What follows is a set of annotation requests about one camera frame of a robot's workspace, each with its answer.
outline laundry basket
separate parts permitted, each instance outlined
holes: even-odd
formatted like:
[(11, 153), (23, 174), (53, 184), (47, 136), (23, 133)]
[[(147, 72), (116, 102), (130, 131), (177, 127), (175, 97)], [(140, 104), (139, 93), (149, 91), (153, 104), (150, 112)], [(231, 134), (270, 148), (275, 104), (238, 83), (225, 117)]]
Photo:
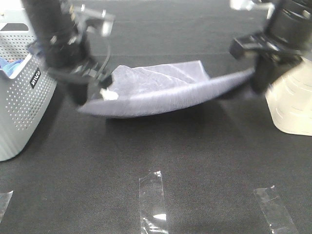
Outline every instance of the laundry basket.
[(12, 5), (0, 7), (0, 11), (0, 56), (24, 59), (10, 77), (0, 74), (0, 161), (4, 161), (26, 145), (50, 102), (56, 82), (44, 71), (43, 62), (27, 52), (26, 46), (35, 40), (35, 34), (24, 9)]

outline blue cloth in basket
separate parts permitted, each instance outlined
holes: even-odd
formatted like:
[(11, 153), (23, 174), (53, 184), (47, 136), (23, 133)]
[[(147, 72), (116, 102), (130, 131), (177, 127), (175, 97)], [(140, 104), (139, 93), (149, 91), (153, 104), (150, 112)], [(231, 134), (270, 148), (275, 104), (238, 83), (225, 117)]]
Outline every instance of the blue cloth in basket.
[(23, 62), (22, 59), (14, 62), (8, 62), (6, 59), (0, 57), (0, 69), (2, 69), (9, 77), (17, 69), (17, 67)]

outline black fabric surface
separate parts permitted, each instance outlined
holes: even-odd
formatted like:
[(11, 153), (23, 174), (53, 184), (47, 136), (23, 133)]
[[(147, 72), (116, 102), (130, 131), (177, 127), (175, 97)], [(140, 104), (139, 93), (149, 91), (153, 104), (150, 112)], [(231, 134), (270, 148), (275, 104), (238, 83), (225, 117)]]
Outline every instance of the black fabric surface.
[[(161, 9), (168, 10), (164, 5), (168, 2), (107, 4), (142, 23), (153, 18), (151, 9), (159, 8), (157, 16)], [(118, 50), (112, 40), (117, 56), (111, 59), (111, 69), (119, 64), (134, 67), (200, 59), (214, 77), (252, 64), (226, 53), (236, 33), (248, 33), (260, 24), (254, 19), (242, 26), (249, 12), (226, 10), (238, 16), (226, 27), (221, 19), (235, 19), (224, 15), (227, 1), (172, 2), (176, 12), (196, 8), (192, 13), (196, 17), (199, 12), (209, 16), (223, 12), (219, 20), (210, 22), (216, 24), (214, 33), (219, 36), (213, 37), (208, 26), (206, 35), (192, 34), (195, 29), (189, 28), (185, 36), (194, 37), (193, 44), (162, 47), (163, 31), (170, 31), (162, 22), (157, 35), (139, 46), (143, 36), (129, 29), (129, 37), (141, 40), (125, 41), (123, 27), (116, 24), (113, 37), (123, 35), (117, 42), (124, 44)], [(137, 33), (144, 30), (142, 26)], [(178, 36), (172, 34), (168, 41)], [(205, 39), (202, 48), (197, 42)], [(147, 44), (156, 47), (149, 50)], [(77, 113), (57, 90), (25, 150), (0, 163), (0, 192), (14, 190), (0, 233), (138, 234), (138, 179), (149, 170), (162, 171), (171, 234), (266, 234), (269, 228), (253, 189), (271, 185), (278, 188), (299, 233), (311, 233), (311, 149), (310, 137), (275, 128), (264, 98), (216, 100), (158, 116), (114, 120)]]

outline black tablecloth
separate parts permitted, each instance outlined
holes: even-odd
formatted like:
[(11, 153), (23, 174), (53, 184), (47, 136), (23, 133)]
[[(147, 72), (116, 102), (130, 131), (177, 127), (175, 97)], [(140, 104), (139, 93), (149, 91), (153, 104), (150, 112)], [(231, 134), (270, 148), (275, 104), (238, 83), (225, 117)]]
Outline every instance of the black tablecloth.
[[(119, 19), (112, 69), (195, 59), (211, 76), (244, 69), (251, 63), (228, 45), (263, 15), (226, 0), (85, 2)], [(268, 233), (253, 189), (271, 185), (299, 233), (311, 233), (311, 149), (310, 137), (275, 128), (262, 97), (115, 120), (79, 114), (56, 90), (24, 151), (0, 163), (0, 192), (14, 190), (0, 233), (137, 234), (138, 179), (149, 170), (162, 171), (172, 234)]]

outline gray cloth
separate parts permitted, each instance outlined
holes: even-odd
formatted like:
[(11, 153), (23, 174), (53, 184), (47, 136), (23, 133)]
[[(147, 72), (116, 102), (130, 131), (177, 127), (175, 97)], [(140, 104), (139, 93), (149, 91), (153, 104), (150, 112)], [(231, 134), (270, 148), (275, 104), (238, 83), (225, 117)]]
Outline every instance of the gray cloth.
[(114, 100), (91, 100), (80, 112), (115, 118), (139, 117), (184, 109), (214, 99), (241, 85), (253, 69), (210, 79), (201, 61), (114, 70), (109, 91)]

